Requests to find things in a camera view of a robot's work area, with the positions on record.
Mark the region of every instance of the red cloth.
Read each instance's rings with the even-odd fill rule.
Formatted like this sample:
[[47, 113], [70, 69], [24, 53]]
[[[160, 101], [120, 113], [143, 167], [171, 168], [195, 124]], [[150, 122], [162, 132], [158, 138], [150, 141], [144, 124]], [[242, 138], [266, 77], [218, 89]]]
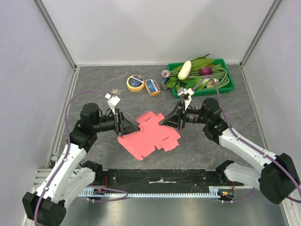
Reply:
[[154, 152], [155, 147], [166, 152], [174, 149], [179, 145], [177, 139], [181, 136], [174, 128], [160, 126], [162, 119], [164, 116], [161, 113], [144, 113], [136, 119], [141, 130], [118, 137], [118, 142], [139, 160]]

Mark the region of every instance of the green basket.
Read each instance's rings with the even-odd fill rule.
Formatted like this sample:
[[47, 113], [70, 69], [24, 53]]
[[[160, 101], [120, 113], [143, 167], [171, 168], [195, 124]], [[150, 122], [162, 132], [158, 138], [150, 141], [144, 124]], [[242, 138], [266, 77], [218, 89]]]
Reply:
[[[175, 69], [176, 67], [181, 66], [182, 64], [184, 64], [184, 62], [183, 63], [169, 64], [169, 65], [167, 65], [168, 66], [168, 70], [171, 71], [171, 70]], [[229, 81], [229, 83], [226, 86], [220, 88], [219, 92], [220, 93], [229, 93], [231, 90], [233, 90], [235, 88], [235, 85], [234, 85], [234, 82], [233, 82], [233, 80], [231, 78], [231, 75], [229, 73], [229, 70], [228, 70], [228, 68], [226, 66], [225, 61], [223, 59], [216, 59], [212, 64], [214, 64], [214, 65], [221, 64], [222, 67], [226, 69], [227, 75], [228, 75], [230, 81]], [[172, 88], [172, 90], [173, 90], [174, 97], [175, 98], [180, 98], [178, 96], [178, 93], [175, 91], [175, 89]], [[216, 89], [194, 91], [194, 94], [192, 96], [193, 97], [197, 97], [197, 96], [206, 96], [206, 95], [214, 95], [214, 94], [216, 94]]]

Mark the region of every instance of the tape roll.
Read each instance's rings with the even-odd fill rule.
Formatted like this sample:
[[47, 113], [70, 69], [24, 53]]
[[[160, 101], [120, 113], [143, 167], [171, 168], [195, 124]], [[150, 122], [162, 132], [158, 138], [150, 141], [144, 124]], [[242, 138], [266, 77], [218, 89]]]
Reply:
[[132, 92], [138, 92], [144, 87], [144, 79], [138, 74], [134, 74], [127, 79], [127, 88]]

